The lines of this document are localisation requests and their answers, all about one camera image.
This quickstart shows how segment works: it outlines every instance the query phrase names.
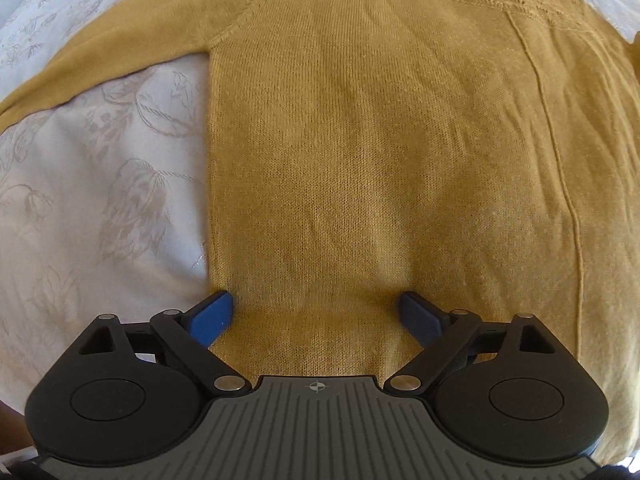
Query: silver screw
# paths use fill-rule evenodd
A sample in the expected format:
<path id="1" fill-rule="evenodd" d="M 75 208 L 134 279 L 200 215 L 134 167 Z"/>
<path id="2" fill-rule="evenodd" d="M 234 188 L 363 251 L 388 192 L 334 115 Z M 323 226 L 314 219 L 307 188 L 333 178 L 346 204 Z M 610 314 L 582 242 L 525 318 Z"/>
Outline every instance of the silver screw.
<path id="1" fill-rule="evenodd" d="M 213 385 L 224 392 L 234 392 L 244 386 L 244 379 L 237 375 L 223 375 L 218 377 Z"/>
<path id="2" fill-rule="evenodd" d="M 389 381 L 389 384 L 391 384 L 394 389 L 401 390 L 402 392 L 417 390 L 422 385 L 420 379 L 412 375 L 396 375 Z"/>

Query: gray ribbed plate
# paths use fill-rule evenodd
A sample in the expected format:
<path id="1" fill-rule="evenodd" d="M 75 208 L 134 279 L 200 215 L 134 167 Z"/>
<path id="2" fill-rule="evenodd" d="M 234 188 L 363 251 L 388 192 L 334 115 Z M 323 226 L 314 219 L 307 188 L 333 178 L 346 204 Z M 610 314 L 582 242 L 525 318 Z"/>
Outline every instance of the gray ribbed plate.
<path id="1" fill-rule="evenodd" d="M 60 480 L 580 480 L 588 458 L 518 468 L 449 440 L 420 400 L 369 377 L 265 377 L 257 391 L 215 401 L 169 452 L 135 465 L 89 468 L 46 459 Z"/>

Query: white bedsheet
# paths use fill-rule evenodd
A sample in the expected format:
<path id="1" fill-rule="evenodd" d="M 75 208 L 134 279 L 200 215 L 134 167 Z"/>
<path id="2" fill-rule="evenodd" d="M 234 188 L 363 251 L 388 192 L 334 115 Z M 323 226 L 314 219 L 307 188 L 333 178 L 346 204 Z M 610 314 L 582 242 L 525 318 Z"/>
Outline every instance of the white bedsheet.
<path id="1" fill-rule="evenodd" d="M 26 0 L 0 29 L 0 100 L 117 1 Z M 639 0 L 587 1 L 628 40 L 640 29 Z M 0 137 L 0 399 L 16 410 L 97 314 L 147 320 L 207 293 L 206 63 L 103 84 Z"/>

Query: crosshair symbol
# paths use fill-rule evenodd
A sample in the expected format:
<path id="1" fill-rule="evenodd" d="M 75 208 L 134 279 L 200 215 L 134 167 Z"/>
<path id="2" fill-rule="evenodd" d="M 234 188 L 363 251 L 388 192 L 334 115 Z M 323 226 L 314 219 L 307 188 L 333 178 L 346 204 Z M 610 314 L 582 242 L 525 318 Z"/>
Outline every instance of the crosshair symbol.
<path id="1" fill-rule="evenodd" d="M 316 381 L 315 383 L 311 383 L 309 386 L 307 386 L 307 388 L 315 391 L 315 393 L 318 393 L 319 391 L 324 390 L 325 388 L 328 388 L 328 387 L 329 386 L 319 381 Z"/>

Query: knit fabric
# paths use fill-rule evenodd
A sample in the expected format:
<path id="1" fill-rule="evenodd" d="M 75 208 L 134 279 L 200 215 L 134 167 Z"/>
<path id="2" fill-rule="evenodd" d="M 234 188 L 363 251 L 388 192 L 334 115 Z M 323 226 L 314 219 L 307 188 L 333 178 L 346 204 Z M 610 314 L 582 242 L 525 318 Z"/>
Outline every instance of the knit fabric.
<path id="1" fill-rule="evenodd" d="M 414 290 L 534 312 L 603 388 L 596 459 L 640 411 L 640 39 L 582 0 L 124 0 L 0 105 L 0 132 L 208 52 L 212 350 L 260 374 L 374 374 L 419 348 Z"/>

